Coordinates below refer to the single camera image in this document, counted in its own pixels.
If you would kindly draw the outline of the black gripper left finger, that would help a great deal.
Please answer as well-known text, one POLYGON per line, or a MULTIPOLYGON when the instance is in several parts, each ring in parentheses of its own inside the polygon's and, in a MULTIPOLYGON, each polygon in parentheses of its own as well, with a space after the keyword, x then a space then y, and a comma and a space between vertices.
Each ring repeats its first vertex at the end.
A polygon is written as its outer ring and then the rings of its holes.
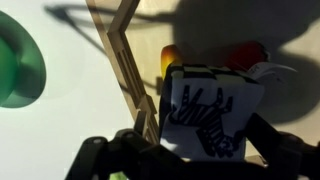
POLYGON ((153 114, 139 111, 135 120, 134 130, 150 143, 159 143, 158 124, 153 114))

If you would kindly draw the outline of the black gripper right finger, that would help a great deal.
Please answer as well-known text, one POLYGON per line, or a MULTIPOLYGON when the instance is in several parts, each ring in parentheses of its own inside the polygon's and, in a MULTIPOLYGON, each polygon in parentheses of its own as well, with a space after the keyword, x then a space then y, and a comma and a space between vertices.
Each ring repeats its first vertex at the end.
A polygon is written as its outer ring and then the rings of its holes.
POLYGON ((282 139, 281 134, 257 113, 250 117, 245 136, 263 157, 272 157, 282 139))

